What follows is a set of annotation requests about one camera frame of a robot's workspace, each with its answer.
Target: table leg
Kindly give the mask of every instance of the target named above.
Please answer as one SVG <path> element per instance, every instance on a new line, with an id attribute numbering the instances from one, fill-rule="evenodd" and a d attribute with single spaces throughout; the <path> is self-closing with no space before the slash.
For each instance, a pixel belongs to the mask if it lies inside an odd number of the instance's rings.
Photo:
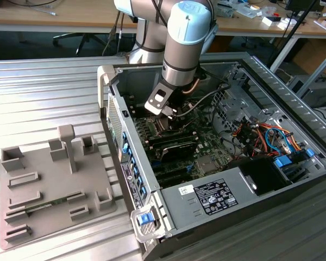
<path id="1" fill-rule="evenodd" d="M 291 51 L 292 47 L 295 45 L 295 43 L 297 42 L 298 37 L 292 37 L 288 43 L 286 44 L 286 46 L 284 47 L 284 49 L 282 50 L 281 53 L 279 53 L 278 57 L 276 58 L 276 60 L 274 61 L 274 63 L 271 66 L 271 71 L 273 73 L 275 73 L 275 71 L 279 68 L 279 66 L 281 65 L 281 63 L 284 61 L 284 59 L 286 58 L 286 56 L 288 55 L 288 53 Z"/>

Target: gray post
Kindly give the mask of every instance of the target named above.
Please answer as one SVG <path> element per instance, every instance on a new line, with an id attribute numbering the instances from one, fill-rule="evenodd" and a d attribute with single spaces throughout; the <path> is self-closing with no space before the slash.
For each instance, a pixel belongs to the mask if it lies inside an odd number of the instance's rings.
<path id="1" fill-rule="evenodd" d="M 71 173 L 77 172 L 76 162 L 72 151 L 71 141 L 75 138 L 74 126 L 71 124 L 57 127 L 59 140 L 65 142 L 69 157 Z"/>

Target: blue cable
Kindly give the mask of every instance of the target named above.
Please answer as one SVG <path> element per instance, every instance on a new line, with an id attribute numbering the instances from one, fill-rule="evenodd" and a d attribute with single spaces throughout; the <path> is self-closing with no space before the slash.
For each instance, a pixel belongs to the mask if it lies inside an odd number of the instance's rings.
<path id="1" fill-rule="evenodd" d="M 281 130 L 279 130 L 279 129 L 277 129 L 277 128 L 270 128 L 270 129 L 268 129 L 267 132 L 266 132 L 265 138 L 266 138 L 267 145 L 268 145 L 270 148 L 276 150 L 277 152 L 279 152 L 279 155 L 281 155 L 281 151 L 280 151 L 278 148 L 272 146 L 272 144 L 269 142 L 269 139 L 268 139 L 268 133 L 269 133 L 269 131 L 270 131 L 271 129 L 275 129 L 277 132 L 279 132 L 279 133 L 281 134 L 281 136 L 283 136 L 283 138 L 284 138 L 284 140 L 285 140 L 285 143 L 286 143 L 287 147 L 288 147 L 291 151 L 296 151 L 296 150 L 293 148 L 293 146 L 291 146 L 291 145 L 289 144 L 289 142 L 288 142 L 287 137 L 285 136 L 285 134 L 284 134 Z"/>

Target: sticker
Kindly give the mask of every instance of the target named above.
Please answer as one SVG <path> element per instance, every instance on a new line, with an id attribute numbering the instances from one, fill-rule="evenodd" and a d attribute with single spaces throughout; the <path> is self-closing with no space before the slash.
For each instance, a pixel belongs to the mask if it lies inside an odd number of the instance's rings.
<path id="1" fill-rule="evenodd" d="M 195 187 L 195 193 L 205 213 L 208 215 L 216 214 L 227 208 L 238 205 L 237 200 L 223 178 Z"/>
<path id="2" fill-rule="evenodd" d="M 181 195 L 186 195 L 188 193 L 192 193 L 192 192 L 194 192 L 193 185 L 191 184 L 188 186 L 181 187 L 181 188 L 179 188 L 179 191 L 180 191 Z"/>

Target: office chair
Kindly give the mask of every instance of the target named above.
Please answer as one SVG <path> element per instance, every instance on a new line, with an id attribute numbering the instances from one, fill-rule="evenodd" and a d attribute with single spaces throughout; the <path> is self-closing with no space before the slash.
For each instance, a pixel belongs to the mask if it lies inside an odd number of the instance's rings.
<path id="1" fill-rule="evenodd" d="M 53 38 L 53 45 L 55 47 L 60 46 L 59 45 L 60 39 L 82 36 L 81 42 L 76 50 L 76 55 L 79 56 L 84 43 L 89 42 L 90 39 L 95 40 L 96 42 L 98 42 L 99 44 L 101 44 L 104 47 L 106 46 L 106 42 L 103 41 L 102 39 L 96 37 L 95 35 L 96 34 L 90 34 L 90 33 L 68 33 L 68 34 L 58 35 Z"/>

